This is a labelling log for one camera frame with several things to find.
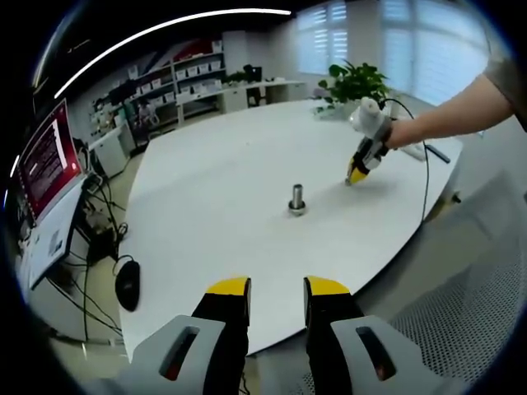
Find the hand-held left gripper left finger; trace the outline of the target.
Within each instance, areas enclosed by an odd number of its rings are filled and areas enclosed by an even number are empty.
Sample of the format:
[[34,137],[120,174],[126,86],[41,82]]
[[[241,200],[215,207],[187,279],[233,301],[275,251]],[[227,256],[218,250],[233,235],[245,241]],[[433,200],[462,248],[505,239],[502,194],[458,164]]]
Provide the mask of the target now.
[[251,280],[209,286],[190,316],[179,315],[136,347],[124,394],[237,394],[248,352]]

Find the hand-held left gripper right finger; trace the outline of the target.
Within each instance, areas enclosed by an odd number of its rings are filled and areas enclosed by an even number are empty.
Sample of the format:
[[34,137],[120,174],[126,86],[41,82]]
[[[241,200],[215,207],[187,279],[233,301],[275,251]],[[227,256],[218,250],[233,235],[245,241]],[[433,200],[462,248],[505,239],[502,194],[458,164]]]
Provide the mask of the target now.
[[306,353],[318,394],[457,394],[459,380],[428,369],[418,345],[363,315],[341,283],[304,279]]

